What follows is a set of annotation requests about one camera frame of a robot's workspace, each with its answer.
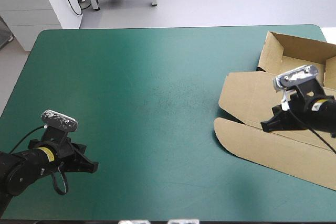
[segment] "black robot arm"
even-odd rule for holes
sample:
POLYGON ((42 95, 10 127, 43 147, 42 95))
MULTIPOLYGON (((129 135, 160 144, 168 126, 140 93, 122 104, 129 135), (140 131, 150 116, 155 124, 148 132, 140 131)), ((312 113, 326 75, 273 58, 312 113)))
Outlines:
POLYGON ((274 116, 261 122, 263 131, 309 129, 336 136, 336 100, 325 94, 317 75, 314 65, 304 65, 274 78, 274 88, 284 95, 272 108, 274 116))
POLYGON ((77 129, 75 119, 47 110, 41 116, 46 130, 39 140, 31 140, 28 150, 13 154, 0 152, 0 216, 13 196, 21 194, 36 180, 51 175, 55 191, 64 195, 69 187, 66 172, 94 173, 97 162, 84 156, 86 146, 75 144, 67 137, 77 129), (55 173, 60 173, 64 182, 61 190, 55 173))

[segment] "white drawer unit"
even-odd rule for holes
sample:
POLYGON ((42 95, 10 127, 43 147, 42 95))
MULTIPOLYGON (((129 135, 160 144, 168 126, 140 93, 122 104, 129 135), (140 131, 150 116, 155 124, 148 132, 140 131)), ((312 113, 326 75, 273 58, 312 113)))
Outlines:
MULTIPOLYGON (((77 13, 77 0, 70 0, 77 13)), ((76 15, 67 0, 0 0, 0 17, 25 51, 31 51, 38 34, 50 29, 78 29, 76 15)))

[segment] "yellow label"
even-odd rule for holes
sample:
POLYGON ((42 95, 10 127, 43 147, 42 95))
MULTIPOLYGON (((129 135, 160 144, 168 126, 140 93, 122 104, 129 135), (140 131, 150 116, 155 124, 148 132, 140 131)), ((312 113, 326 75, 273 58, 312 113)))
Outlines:
POLYGON ((52 162, 52 161, 55 160, 54 154, 47 147, 37 147, 37 149, 40 149, 41 151, 43 151, 47 155, 49 162, 52 162))
POLYGON ((319 111, 321 105, 326 102, 328 99, 320 99, 320 100, 317 100, 313 106, 311 107, 311 111, 319 111))

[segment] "green table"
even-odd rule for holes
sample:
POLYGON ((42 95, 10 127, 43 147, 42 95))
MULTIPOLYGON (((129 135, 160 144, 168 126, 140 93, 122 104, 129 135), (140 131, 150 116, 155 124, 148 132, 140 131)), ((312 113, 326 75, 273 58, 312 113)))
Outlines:
POLYGON ((335 220, 334 191, 237 158, 214 134, 225 76, 255 70, 268 30, 324 40, 314 25, 41 33, 0 118, 1 150, 53 109, 78 120, 70 136, 100 166, 68 174, 63 197, 37 181, 4 218, 335 220))

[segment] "cardboard box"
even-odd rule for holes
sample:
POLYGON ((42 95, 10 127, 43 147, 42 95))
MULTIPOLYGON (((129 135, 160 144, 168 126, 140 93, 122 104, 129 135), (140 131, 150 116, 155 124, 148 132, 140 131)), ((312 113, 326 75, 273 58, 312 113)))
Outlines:
MULTIPOLYGON (((268 32, 256 72, 230 73, 219 106, 244 124, 217 118, 215 133, 231 153, 280 172, 336 189, 336 155, 310 131, 263 132, 271 108, 281 103, 272 79, 293 68, 313 64, 327 95, 336 96, 336 45, 268 32)), ((329 133, 319 134, 336 148, 329 133)))

